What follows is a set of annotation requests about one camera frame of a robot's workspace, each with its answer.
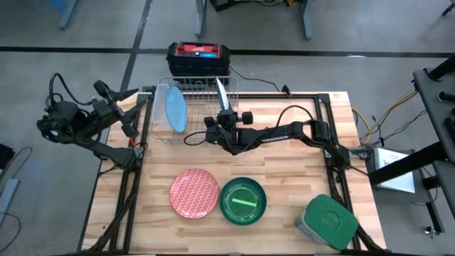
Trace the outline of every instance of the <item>red patterned plate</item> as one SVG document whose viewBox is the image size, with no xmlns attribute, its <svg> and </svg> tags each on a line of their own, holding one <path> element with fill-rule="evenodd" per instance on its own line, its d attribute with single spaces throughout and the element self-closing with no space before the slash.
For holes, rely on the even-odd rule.
<svg viewBox="0 0 455 256">
<path fill-rule="evenodd" d="M 185 218 L 202 218 L 218 202 L 218 184 L 215 177 L 202 169 L 189 169 L 177 176 L 169 198 L 172 208 Z"/>
</svg>

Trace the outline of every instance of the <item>gray floor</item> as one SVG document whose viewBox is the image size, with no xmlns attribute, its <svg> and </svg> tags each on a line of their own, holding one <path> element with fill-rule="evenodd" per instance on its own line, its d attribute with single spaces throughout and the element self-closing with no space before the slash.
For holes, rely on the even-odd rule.
<svg viewBox="0 0 455 256">
<path fill-rule="evenodd" d="M 174 41 L 195 41 L 194 1 L 155 0 L 142 48 L 165 48 Z M 133 44 L 145 0 L 80 0 L 67 31 L 57 28 L 59 13 L 44 0 L 0 0 L 0 46 L 118 47 Z M 215 13 L 208 6 L 208 25 L 201 41 L 231 48 L 285 50 L 370 50 L 453 52 L 455 13 L 439 14 L 446 0 L 329 1 L 314 5 L 314 38 L 304 41 L 297 6 L 263 8 L 244 4 Z M 118 89 L 127 54 L 0 53 L 0 142 L 19 150 L 32 146 L 33 156 L 19 173 L 21 185 L 9 209 L 22 231 L 5 255 L 50 255 L 74 251 L 99 161 L 76 146 L 43 139 L 35 122 L 44 113 L 48 79 L 64 75 L 76 97 L 88 100 L 92 84 L 104 80 Z M 344 57 L 231 57 L 245 76 L 288 85 L 293 91 L 348 91 L 353 107 L 371 122 L 407 90 L 412 71 L 443 59 Z M 130 88 L 154 85 L 170 75 L 164 55 L 139 55 Z M 239 79 L 241 91 L 273 91 L 260 82 Z M 419 96 L 395 110 L 382 132 L 389 134 L 423 110 Z M 359 124 L 359 134 L 365 128 Z M 436 140 L 429 118 L 386 142 L 393 149 L 421 149 Z M 440 191 L 437 206 L 446 233 L 431 239 L 425 207 L 378 204 L 387 247 L 395 252 L 443 255 L 455 252 L 455 221 Z M 0 247 L 14 236 L 17 224 L 6 219 Z"/>
</svg>

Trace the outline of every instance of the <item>green bowl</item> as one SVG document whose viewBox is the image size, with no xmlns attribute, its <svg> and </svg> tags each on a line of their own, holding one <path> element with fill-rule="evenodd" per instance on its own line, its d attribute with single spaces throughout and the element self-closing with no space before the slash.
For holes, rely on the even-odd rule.
<svg viewBox="0 0 455 256">
<path fill-rule="evenodd" d="M 221 212 L 234 224 L 255 223 L 264 214 L 266 206 L 264 189 L 253 179 L 234 178 L 221 191 Z"/>
</svg>

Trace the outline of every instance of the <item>wire dish rack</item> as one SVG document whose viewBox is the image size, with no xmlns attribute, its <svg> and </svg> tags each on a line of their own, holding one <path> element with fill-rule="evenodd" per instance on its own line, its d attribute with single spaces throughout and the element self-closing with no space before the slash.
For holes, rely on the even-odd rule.
<svg viewBox="0 0 455 256">
<path fill-rule="evenodd" d="M 225 91 L 231 108 L 238 110 L 237 80 L 230 76 L 217 77 L 225 85 Z M 170 86 L 176 86 L 186 102 L 186 128 L 175 132 L 166 116 L 165 98 Z M 154 139 L 167 144 L 182 144 L 189 134 L 201 132 L 189 137 L 186 142 L 195 144 L 205 140 L 204 117 L 215 117 L 221 110 L 215 77 L 165 77 L 158 81 L 154 106 L 151 113 L 151 133 Z"/>
</svg>

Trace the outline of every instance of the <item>wooden table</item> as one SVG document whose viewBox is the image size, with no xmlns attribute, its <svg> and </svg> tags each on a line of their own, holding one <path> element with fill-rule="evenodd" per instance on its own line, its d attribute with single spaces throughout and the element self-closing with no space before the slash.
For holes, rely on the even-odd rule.
<svg viewBox="0 0 455 256">
<path fill-rule="evenodd" d="M 358 146 L 358 134 L 347 92 L 328 93 L 339 142 L 347 147 Z M 130 97 L 121 103 L 121 107 L 129 109 L 135 101 L 135 96 Z M 312 113 L 315 111 L 313 100 L 254 99 L 240 100 L 239 112 L 252 111 L 255 118 L 252 127 L 263 129 L 274 126 L 280 112 L 289 105 L 301 105 Z M 139 131 L 143 115 L 144 111 L 139 119 Z M 292 108 L 284 114 L 281 123 L 307 119 L 305 112 Z M 110 129 L 107 143 L 113 147 L 128 145 L 128 139 L 119 123 Z M 221 147 L 210 144 L 194 147 L 165 144 L 154 139 L 150 130 L 148 144 L 136 203 L 130 253 L 337 253 L 325 245 L 313 243 L 294 227 L 298 212 L 314 196 L 330 194 L 321 149 L 310 148 L 297 140 L 287 140 L 264 144 L 258 149 L 231 156 Z M 366 171 L 361 160 L 351 161 L 352 165 Z M 111 166 L 112 163 L 106 161 L 102 164 L 101 171 Z M 169 202 L 169 189 L 178 174 L 195 167 L 211 172 L 220 188 L 229 180 L 241 176 L 258 181 L 267 194 L 267 209 L 263 217 L 252 225 L 238 226 L 224 219 L 218 206 L 212 213 L 197 220 L 177 215 Z M 355 216 L 372 239 L 379 246 L 385 247 L 368 177 L 356 171 L 346 171 L 346 176 Z M 113 171 L 99 178 L 82 249 L 93 245 L 113 219 L 121 177 L 121 171 Z M 120 228 L 119 246 L 122 245 L 123 230 L 124 224 Z"/>
</svg>

